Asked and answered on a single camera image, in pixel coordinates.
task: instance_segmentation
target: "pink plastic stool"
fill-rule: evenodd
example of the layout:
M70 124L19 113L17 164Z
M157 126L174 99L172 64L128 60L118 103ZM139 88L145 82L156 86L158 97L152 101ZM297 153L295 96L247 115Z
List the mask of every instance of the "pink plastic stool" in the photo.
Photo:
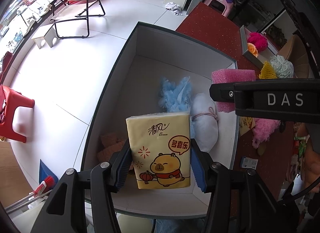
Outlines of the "pink plastic stool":
M215 11L218 11L224 17L228 17L228 15L234 5L233 2L227 3L226 0L205 0L204 4L213 8Z

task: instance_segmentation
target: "folding chair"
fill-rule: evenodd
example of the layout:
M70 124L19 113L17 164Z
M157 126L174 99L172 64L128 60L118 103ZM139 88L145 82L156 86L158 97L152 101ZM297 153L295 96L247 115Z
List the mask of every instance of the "folding chair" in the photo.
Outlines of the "folding chair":
M57 37L60 39L66 39L66 38L87 38L89 37L90 31L89 31L89 17L92 16L105 16L105 11L103 9L103 6L101 4L101 0L86 0L84 3L84 0L68 0L67 4L63 0L60 0L64 7L57 13L54 12L55 9L55 3L58 0L54 0L50 4L52 5L52 13L53 17L51 18L54 23L54 27L56 29ZM100 7L103 11L103 14L96 14L96 15L89 15L89 8L96 2L99 2ZM64 21L73 21L73 20L86 20L87 21L87 31L88 34L86 36L67 36L67 37L61 37L58 34L57 30L57 23L64 22Z

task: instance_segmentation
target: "window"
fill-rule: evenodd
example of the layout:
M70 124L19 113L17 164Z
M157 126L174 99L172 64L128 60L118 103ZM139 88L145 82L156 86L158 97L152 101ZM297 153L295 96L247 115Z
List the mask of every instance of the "window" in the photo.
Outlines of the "window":
M12 0L0 20L0 59L6 51L14 52L31 26L49 11L48 5L52 1Z

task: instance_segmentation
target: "white box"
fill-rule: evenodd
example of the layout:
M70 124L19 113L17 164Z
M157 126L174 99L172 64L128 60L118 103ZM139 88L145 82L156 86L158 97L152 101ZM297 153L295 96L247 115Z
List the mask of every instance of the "white box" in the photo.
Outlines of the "white box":
M138 22L102 91L81 170L99 163L96 157L99 135L117 132L127 138L127 117L164 111L158 106L161 77L178 83L190 76L192 96L195 96L209 94L211 73L226 68L236 68L236 61L215 48L178 32ZM219 137L210 151L213 161L233 167L238 124L234 111L218 113ZM164 190L139 190L135 176L129 175L124 187L112 198L118 213L178 219L204 217L210 194L201 192L193 173L190 187Z

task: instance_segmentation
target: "blue jeans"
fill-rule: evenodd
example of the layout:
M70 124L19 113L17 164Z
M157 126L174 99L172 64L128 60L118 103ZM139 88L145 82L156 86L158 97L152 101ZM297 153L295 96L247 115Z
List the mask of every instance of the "blue jeans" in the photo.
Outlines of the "blue jeans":
M204 218L190 220L156 220L154 233L201 233ZM236 220L229 222L229 233L236 232Z

